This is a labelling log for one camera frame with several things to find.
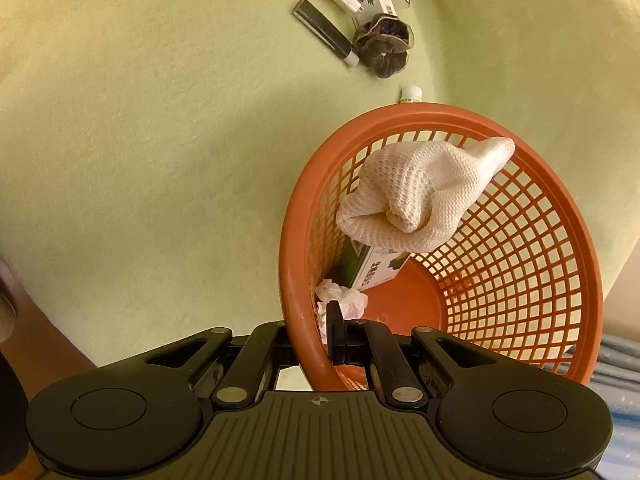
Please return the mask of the white sock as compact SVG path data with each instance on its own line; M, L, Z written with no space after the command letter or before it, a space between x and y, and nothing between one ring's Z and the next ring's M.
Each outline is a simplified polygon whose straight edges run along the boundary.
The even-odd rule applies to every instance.
M336 225L352 240L392 252L432 252L515 152L493 136L468 148L445 141L388 144L363 162L358 185L338 206Z

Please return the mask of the black lighter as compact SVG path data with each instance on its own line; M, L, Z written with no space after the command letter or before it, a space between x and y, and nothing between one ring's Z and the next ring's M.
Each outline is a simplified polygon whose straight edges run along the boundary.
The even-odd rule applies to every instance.
M349 39L311 2L299 0L292 13L347 66L359 64L358 55Z

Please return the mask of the yellow-green sofa cover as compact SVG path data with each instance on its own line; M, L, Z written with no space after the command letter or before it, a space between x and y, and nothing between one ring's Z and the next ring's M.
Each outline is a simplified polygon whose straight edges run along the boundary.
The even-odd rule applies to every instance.
M1 0L1 257L89 359L278 318L300 170L408 84L541 155L613 285L639 236L639 0L411 0L387 79L297 1Z

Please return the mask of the brown hair scrunchie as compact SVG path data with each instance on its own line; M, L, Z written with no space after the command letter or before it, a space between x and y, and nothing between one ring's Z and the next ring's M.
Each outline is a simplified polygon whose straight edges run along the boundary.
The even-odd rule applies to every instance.
M412 28L395 15L375 14L352 38L360 62L381 79L401 72L414 46Z

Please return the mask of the green and white box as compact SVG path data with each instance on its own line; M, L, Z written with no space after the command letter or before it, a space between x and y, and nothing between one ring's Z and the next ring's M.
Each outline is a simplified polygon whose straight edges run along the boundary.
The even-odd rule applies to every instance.
M396 278L410 252L371 247L348 238L337 260L337 283L363 292Z

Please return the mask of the white tissue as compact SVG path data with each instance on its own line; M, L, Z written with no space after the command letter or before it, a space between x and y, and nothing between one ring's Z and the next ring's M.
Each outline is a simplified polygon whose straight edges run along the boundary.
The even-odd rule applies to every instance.
M336 301L340 306L342 317L345 320L362 318L368 305L368 296L356 288L348 288L334 283L331 280L323 280L316 291L316 319L322 344L328 342L328 323L326 322L326 308L329 303Z

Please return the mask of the small white pill bottle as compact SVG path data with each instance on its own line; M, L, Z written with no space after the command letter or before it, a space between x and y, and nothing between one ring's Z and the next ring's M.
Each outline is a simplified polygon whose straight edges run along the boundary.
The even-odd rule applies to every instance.
M400 90L399 103L420 103L423 99L422 88L416 84L408 84Z

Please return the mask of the orange plastic mesh basket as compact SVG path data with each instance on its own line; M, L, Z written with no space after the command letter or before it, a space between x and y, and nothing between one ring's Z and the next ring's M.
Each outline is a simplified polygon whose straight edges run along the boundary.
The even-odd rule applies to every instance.
M286 208L279 256L285 325L312 388L367 385L360 368L330 361L314 296L340 258L345 237L335 214L357 187L366 158L398 143L472 148L505 134L462 108L395 104L348 122L312 155ZM396 278L368 298L366 318L396 334L431 326L575 382L588 382L596 366L603 323L596 251L570 193L523 141L456 234L434 252L411 255Z

